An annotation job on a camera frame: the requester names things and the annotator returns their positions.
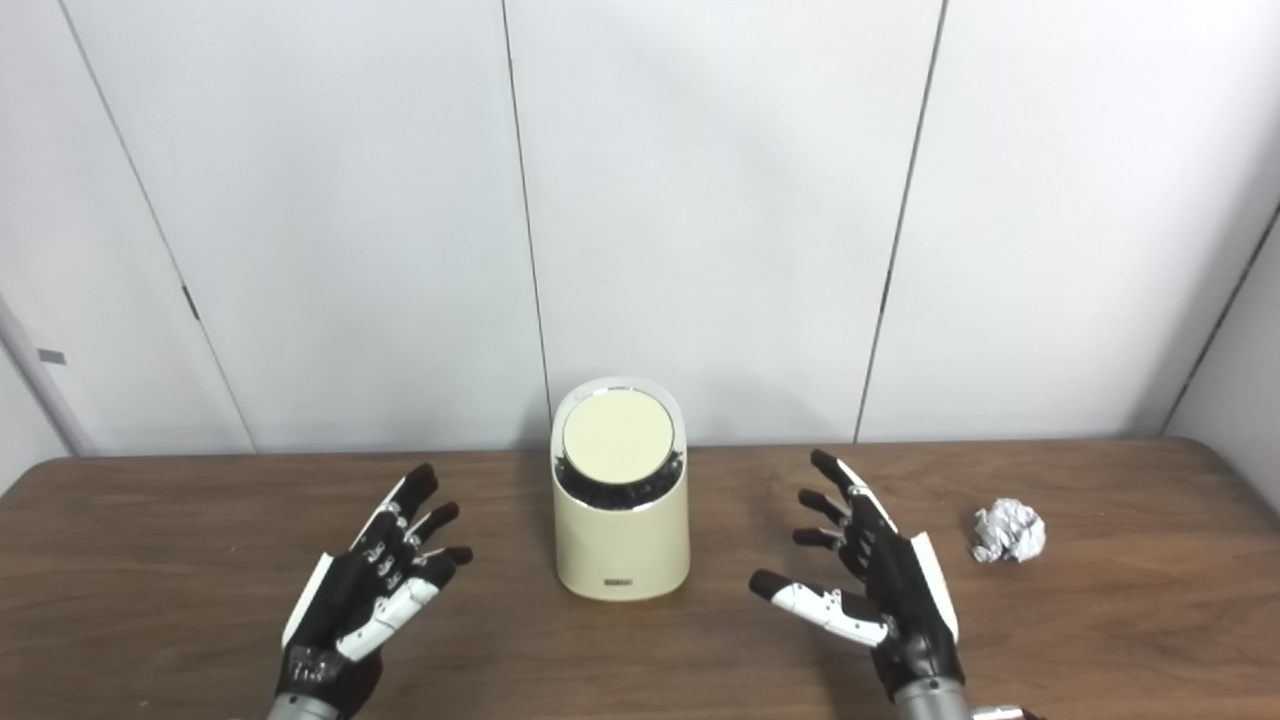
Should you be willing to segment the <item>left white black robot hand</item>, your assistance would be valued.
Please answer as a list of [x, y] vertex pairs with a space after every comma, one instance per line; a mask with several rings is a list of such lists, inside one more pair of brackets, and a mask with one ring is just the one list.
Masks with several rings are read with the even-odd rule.
[[343, 553], [323, 553], [282, 633], [270, 719], [352, 719], [371, 700], [384, 644], [470, 564], [470, 547], [424, 543], [460, 515], [448, 502], [419, 515], [438, 491], [431, 464], [406, 473]]

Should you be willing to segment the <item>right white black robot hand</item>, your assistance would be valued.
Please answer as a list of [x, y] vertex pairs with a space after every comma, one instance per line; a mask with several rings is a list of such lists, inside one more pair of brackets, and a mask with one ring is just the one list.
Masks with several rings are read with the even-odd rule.
[[828, 589], [767, 569], [753, 573], [750, 591], [868, 648], [884, 693], [900, 711], [914, 694], [960, 700], [966, 676], [957, 652], [957, 615], [929, 536], [901, 534], [874, 491], [842, 459], [814, 448], [810, 462], [838, 497], [800, 489], [800, 505], [831, 525], [796, 529], [792, 541], [835, 553], [863, 592]]

